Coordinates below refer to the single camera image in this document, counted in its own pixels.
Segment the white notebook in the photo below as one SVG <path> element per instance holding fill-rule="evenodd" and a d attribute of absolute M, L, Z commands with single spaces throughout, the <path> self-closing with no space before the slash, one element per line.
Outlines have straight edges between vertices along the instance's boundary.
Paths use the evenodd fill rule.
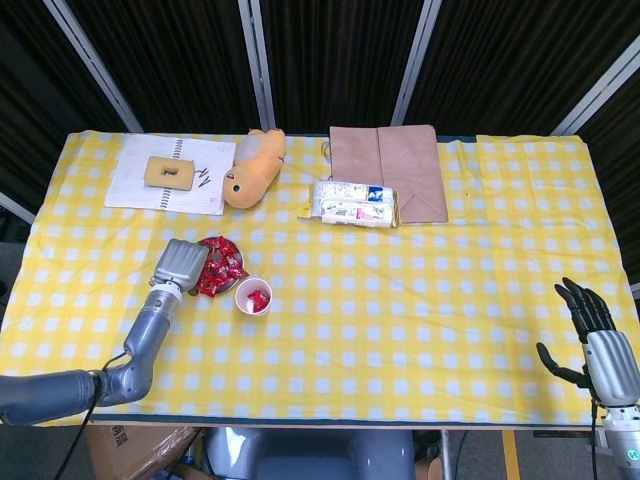
<path fill-rule="evenodd" d="M 235 143 L 136 134 L 124 138 L 104 201 L 106 207 L 222 215 L 222 183 L 233 166 Z M 193 160 L 196 173 L 191 190 L 145 186 L 147 160 L 154 155 Z"/>

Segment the sponge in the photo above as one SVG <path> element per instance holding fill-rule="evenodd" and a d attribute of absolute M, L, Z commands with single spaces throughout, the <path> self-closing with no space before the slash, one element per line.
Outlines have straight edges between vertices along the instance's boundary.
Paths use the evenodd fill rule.
<path fill-rule="evenodd" d="M 191 190 L 195 166 L 191 160 L 149 157 L 144 171 L 144 184 L 148 187 Z"/>

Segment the robotic hand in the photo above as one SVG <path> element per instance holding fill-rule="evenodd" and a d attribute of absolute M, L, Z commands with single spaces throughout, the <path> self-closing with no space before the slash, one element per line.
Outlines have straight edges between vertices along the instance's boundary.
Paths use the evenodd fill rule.
<path fill-rule="evenodd" d="M 640 479 L 640 371 L 624 333 L 616 331 L 599 295 L 563 278 L 556 291 L 567 302 L 582 343 L 583 373 L 559 367 L 542 343 L 536 344 L 547 369 L 579 388 L 588 388 L 607 410 L 602 424 L 609 448 L 624 479 Z"/>
<path fill-rule="evenodd" d="M 153 364 L 182 292 L 194 287 L 208 253 L 207 247 L 184 240 L 169 242 L 151 279 L 151 292 L 124 341 L 127 363 L 107 368 L 108 362 L 102 370 L 0 376 L 0 420 L 29 425 L 80 413 L 93 405 L 143 398 L 151 388 Z"/>

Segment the robot finger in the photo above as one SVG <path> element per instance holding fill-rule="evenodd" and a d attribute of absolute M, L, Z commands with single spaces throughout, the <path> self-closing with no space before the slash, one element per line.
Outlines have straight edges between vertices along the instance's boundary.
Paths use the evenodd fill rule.
<path fill-rule="evenodd" d="M 589 333 L 589 329 L 587 328 L 587 324 L 582 317 L 582 313 L 576 304 L 573 295 L 569 290 L 564 288 L 562 285 L 555 285 L 556 292 L 560 295 L 564 301 L 567 303 L 567 307 L 569 307 L 569 311 L 571 312 L 571 320 L 573 321 L 573 326 L 578 333 L 578 338 L 582 343 L 587 343 L 587 334 Z"/>
<path fill-rule="evenodd" d="M 556 377 L 562 378 L 569 383 L 573 383 L 579 388 L 589 388 L 591 386 L 591 379 L 588 375 L 576 372 L 570 368 L 560 367 L 551 357 L 551 354 L 544 343 L 536 343 L 536 350 L 538 351 L 538 356 L 540 357 L 542 364 Z"/>
<path fill-rule="evenodd" d="M 590 299 L 588 299 L 587 292 L 585 292 L 584 288 L 566 277 L 562 278 L 562 283 L 564 283 L 565 287 L 571 292 L 571 296 L 574 298 L 580 314 L 584 319 L 587 330 L 589 332 L 602 330 L 595 310 L 589 308 Z"/>
<path fill-rule="evenodd" d="M 598 295 L 593 290 L 587 288 L 587 294 L 591 297 L 593 304 L 595 306 L 596 311 L 598 312 L 598 316 L 602 320 L 604 324 L 605 330 L 615 330 L 616 325 L 613 323 L 613 319 L 611 318 L 611 313 L 609 313 L 609 307 L 607 307 L 606 302 L 602 299 L 600 295 Z"/>

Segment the small paper cup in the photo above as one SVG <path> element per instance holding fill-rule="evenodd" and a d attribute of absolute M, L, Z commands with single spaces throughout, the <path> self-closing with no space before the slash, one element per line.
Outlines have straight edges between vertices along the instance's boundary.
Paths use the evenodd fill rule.
<path fill-rule="evenodd" d="M 249 298 L 256 290 L 260 290 L 264 295 L 269 297 L 269 303 L 260 312 L 253 313 L 253 300 Z M 236 289 L 236 307 L 245 315 L 251 315 L 252 317 L 260 317 L 265 315 L 271 308 L 271 301 L 273 295 L 271 293 L 271 286 L 266 280 L 258 277 L 249 277 L 243 281 Z"/>

